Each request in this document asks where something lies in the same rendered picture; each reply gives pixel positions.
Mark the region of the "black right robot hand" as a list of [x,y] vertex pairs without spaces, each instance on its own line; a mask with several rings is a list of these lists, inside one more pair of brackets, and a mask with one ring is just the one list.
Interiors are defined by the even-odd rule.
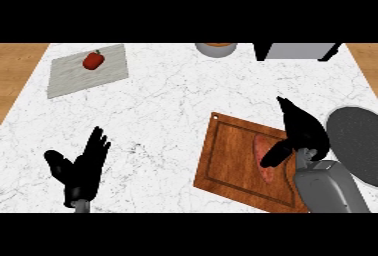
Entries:
[[267,151],[260,166],[276,167],[289,157],[292,151],[307,148],[316,154],[310,161],[320,161],[329,152],[331,143],[328,133],[319,120],[307,113],[289,99],[276,97],[283,113],[286,139],[279,141]]

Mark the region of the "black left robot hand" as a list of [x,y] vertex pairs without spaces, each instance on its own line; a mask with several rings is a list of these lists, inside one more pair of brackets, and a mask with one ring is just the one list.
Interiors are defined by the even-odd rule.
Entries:
[[96,126],[83,154],[74,162],[57,151],[47,150],[44,152],[52,176],[63,184],[63,206],[66,208],[75,210],[72,203],[77,200],[86,199],[91,202],[96,198],[109,147],[111,142],[103,134],[103,129]]

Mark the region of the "dark grey pan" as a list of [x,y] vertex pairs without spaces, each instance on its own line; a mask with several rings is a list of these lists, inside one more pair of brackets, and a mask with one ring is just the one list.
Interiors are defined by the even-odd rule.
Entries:
[[378,114],[359,107],[337,109],[326,121],[326,133],[338,161],[378,188]]

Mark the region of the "brown wooden cutting board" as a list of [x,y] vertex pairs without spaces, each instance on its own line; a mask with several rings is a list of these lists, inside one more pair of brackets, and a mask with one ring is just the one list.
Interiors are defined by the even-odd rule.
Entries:
[[306,213],[292,181],[295,155],[266,176],[254,154],[285,138],[283,130],[212,112],[193,186],[267,212]]

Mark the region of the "grey placemat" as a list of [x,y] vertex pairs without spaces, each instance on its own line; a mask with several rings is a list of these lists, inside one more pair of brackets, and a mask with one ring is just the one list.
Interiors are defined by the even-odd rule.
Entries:
[[83,66],[90,51],[52,60],[47,98],[68,95],[99,85],[117,82],[128,77],[125,48],[122,44],[93,50],[105,57],[94,70]]

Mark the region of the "grey round container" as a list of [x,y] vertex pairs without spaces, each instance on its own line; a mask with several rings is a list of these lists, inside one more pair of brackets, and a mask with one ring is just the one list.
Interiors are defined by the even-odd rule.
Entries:
[[236,50],[236,43],[196,43],[198,51],[208,57],[223,58]]

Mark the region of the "red bell pepper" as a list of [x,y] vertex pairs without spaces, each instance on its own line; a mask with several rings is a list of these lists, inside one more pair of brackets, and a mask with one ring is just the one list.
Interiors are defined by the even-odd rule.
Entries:
[[100,54],[100,51],[96,50],[87,55],[86,59],[83,60],[83,67],[87,70],[94,70],[102,65],[103,61],[105,56]]

